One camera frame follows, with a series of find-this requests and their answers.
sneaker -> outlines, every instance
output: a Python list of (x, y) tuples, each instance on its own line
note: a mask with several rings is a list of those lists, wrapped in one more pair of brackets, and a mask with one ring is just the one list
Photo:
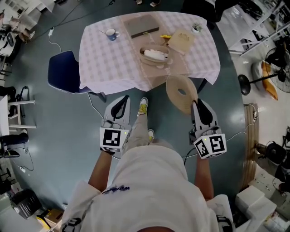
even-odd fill
[(27, 130), (26, 129), (23, 129), (21, 132), (20, 132), (21, 134), (22, 133), (25, 133), (25, 134), (27, 134), (28, 135), (28, 132), (27, 132)]
[(155, 7), (155, 6), (159, 5), (160, 2), (161, 2), (161, 1), (159, 1), (159, 3), (151, 2), (151, 3), (150, 3), (150, 6)]
[(140, 114), (146, 114), (147, 107), (148, 107), (148, 99), (146, 97), (143, 97), (140, 101), (140, 107), (137, 115), (139, 116)]
[(152, 142), (152, 140), (155, 138), (154, 130), (149, 129), (148, 134), (149, 134), (149, 142)]
[(31, 40), (31, 39), (32, 39), (32, 37), (33, 37), (34, 35), (35, 35), (35, 31), (34, 31), (33, 33), (31, 33), (31, 34), (30, 34), (30, 36), (29, 36), (29, 38), (28, 38), (28, 39), (29, 39), (29, 40)]

laptop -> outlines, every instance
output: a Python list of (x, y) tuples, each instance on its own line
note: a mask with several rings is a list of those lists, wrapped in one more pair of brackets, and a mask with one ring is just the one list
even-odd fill
[(131, 38), (159, 30), (157, 21), (149, 14), (127, 20), (124, 25)]

beige notebook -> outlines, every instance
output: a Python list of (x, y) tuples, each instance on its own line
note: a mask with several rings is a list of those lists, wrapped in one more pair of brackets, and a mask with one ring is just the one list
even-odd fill
[(168, 46), (173, 50), (185, 54), (193, 45), (194, 35), (185, 29), (179, 28), (168, 41)]

black fan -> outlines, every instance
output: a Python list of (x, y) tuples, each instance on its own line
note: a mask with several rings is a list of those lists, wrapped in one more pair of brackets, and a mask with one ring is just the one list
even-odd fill
[(239, 75), (239, 83), (243, 95), (248, 95), (251, 91), (251, 84), (265, 79), (272, 78), (273, 83), (282, 91), (290, 92), (290, 55), (286, 49), (286, 43), (271, 49), (265, 58), (267, 77), (262, 77), (254, 81), (249, 81), (245, 75)]

mug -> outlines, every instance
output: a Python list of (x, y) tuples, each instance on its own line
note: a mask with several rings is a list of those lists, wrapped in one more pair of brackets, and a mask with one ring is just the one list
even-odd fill
[(115, 31), (115, 29), (113, 28), (108, 29), (105, 34), (108, 37), (108, 39), (111, 41), (114, 41), (117, 37), (121, 35), (120, 32)]

